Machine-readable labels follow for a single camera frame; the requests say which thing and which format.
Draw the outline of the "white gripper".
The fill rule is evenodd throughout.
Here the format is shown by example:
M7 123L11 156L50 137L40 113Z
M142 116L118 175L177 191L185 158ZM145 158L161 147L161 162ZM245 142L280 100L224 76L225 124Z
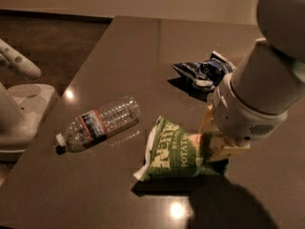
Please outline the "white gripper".
M232 156L239 156L251 149L250 141L269 137L288 116L263 114L243 103L234 93L232 74L226 74L213 92L213 105L203 115L199 132L204 134L204 159L217 162ZM208 133L213 120L222 133Z

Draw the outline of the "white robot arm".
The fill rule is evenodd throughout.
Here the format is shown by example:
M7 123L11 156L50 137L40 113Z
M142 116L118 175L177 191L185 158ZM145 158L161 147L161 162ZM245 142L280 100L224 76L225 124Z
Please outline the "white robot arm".
M216 87L199 129L207 162L248 151L305 94L305 0L258 0L256 20L262 37Z

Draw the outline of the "white spotted robot base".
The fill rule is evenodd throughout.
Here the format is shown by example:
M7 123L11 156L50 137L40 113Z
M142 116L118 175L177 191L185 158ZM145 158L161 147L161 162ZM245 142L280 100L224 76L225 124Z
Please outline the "white spotted robot base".
M31 81L8 89L0 83L0 160L16 162L35 138L59 95L52 85L33 84L41 70L2 39L0 62L2 69Z

